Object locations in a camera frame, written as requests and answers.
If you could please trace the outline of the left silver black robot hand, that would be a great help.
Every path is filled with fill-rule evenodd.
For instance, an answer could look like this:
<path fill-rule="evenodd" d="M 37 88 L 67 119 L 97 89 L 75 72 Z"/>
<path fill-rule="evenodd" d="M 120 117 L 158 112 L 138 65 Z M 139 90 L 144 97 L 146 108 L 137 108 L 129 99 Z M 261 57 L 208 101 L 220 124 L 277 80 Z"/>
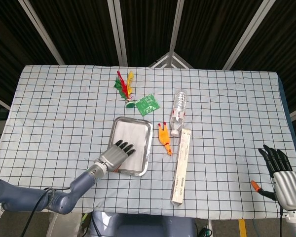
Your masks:
<path fill-rule="evenodd" d="M 99 161 L 106 165 L 107 171 L 116 171 L 122 163 L 136 150 L 133 144 L 118 140 L 99 157 Z"/>

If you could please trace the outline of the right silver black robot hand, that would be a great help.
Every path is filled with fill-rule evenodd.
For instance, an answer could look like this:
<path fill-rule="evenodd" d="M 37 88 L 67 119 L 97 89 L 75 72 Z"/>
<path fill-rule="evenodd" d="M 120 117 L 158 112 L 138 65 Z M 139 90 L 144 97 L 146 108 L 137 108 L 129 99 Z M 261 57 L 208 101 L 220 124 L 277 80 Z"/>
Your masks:
<path fill-rule="evenodd" d="M 273 192 L 264 190 L 254 180 L 251 181 L 253 189 L 260 195 L 277 201 L 286 211 L 296 210 L 296 172 L 293 171 L 287 155 L 267 145 L 259 148 L 259 152 L 272 179 Z"/>

